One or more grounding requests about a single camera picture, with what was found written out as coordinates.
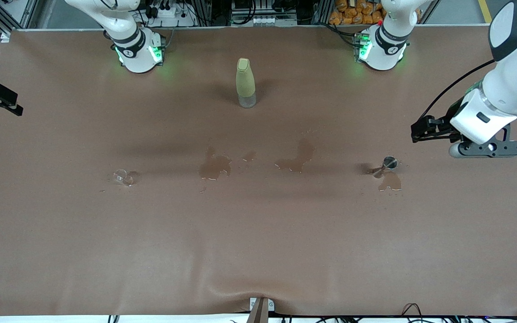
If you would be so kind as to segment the steel cocktail jigger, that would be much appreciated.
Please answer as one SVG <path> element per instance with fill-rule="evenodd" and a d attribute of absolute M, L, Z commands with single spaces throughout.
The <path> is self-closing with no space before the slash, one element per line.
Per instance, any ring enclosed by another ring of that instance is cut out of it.
<path fill-rule="evenodd" d="M 375 178 L 381 178 L 387 172 L 394 170 L 396 167 L 398 167 L 398 160 L 394 156 L 386 156 L 382 160 L 381 166 L 374 168 L 371 171 L 371 174 Z"/>

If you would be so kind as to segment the clear glass measuring cup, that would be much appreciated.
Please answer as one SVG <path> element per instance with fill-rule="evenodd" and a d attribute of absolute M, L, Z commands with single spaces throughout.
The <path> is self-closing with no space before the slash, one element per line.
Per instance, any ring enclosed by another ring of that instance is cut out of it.
<path fill-rule="evenodd" d="M 131 187 L 135 184 L 136 180 L 131 174 L 131 172 L 128 172 L 127 170 L 123 168 L 118 168 L 113 172 L 113 180 L 123 186 Z"/>

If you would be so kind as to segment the orange packaged goods pile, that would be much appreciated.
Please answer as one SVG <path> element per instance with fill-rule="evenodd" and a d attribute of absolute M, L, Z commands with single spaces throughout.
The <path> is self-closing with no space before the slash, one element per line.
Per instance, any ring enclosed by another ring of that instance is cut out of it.
<path fill-rule="evenodd" d="M 333 0 L 329 25 L 372 25 L 384 20 L 386 10 L 380 0 Z"/>

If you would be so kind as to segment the yellow-green plastic bottle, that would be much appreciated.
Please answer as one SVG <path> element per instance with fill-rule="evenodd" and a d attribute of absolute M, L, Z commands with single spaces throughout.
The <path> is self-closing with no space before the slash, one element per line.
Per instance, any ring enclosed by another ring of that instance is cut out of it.
<path fill-rule="evenodd" d="M 256 83 L 248 58 L 240 58 L 237 62 L 236 91 L 242 108 L 249 109 L 256 104 Z"/>

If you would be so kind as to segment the white power strip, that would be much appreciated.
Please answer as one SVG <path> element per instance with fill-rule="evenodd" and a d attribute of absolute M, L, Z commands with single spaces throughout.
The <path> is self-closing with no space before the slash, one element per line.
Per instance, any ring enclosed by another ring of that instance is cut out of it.
<path fill-rule="evenodd" d="M 169 4 L 162 7 L 150 6 L 146 9 L 146 16 L 151 19 L 179 19 L 185 17 L 184 9 L 178 4 Z"/>

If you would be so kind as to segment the brown table mat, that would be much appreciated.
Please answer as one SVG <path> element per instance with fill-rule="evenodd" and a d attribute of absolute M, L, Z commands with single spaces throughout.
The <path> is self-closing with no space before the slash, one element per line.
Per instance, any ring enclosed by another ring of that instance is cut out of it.
<path fill-rule="evenodd" d="M 387 72 L 324 27 L 222 27 L 178 30 L 137 75 L 101 31 L 14 32 L 0 82 L 24 112 L 0 108 L 0 315 L 228 313 L 260 296 L 309 316 L 517 315 L 517 157 L 410 137 L 490 58 L 485 26 L 418 27 Z M 279 170 L 303 138 L 312 160 Z M 200 178 L 209 146 L 229 177 Z M 400 191 L 371 174 L 386 156 Z"/>

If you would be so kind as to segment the black equipment box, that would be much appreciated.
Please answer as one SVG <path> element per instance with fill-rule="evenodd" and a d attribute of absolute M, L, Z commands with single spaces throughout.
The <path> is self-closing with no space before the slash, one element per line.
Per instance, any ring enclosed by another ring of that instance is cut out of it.
<path fill-rule="evenodd" d="M 254 27 L 255 16 L 276 16 L 275 27 L 295 26 L 298 24 L 296 0 L 232 0 L 228 10 L 230 25 Z"/>

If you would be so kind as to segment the metal table clamp bracket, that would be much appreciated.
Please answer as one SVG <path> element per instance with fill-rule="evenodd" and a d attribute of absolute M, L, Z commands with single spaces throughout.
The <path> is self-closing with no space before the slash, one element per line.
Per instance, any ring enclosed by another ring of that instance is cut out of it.
<path fill-rule="evenodd" d="M 250 315 L 246 323 L 268 323 L 269 314 L 274 311 L 274 300 L 270 298 L 250 298 Z"/>

